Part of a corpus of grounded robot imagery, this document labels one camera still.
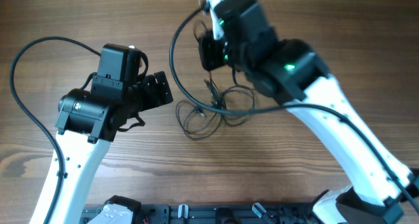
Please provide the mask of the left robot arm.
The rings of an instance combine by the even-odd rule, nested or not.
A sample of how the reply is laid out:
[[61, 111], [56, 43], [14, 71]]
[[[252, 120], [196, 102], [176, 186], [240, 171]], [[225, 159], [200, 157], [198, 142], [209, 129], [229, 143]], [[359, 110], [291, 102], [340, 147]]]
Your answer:
[[31, 223], [76, 223], [93, 178], [128, 119], [172, 103], [166, 74], [148, 74], [147, 55], [134, 46], [106, 44], [91, 88], [74, 88], [58, 104], [54, 153]]

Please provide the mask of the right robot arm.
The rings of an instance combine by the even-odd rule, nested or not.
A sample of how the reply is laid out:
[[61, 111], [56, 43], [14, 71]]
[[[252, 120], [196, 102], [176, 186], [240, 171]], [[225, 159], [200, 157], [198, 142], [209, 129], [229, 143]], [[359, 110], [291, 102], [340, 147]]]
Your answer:
[[208, 71], [229, 65], [263, 96], [296, 116], [324, 144], [350, 184], [313, 205], [323, 223], [396, 223], [418, 176], [395, 158], [357, 114], [312, 47], [278, 39], [257, 0], [205, 0], [211, 35], [199, 47]]

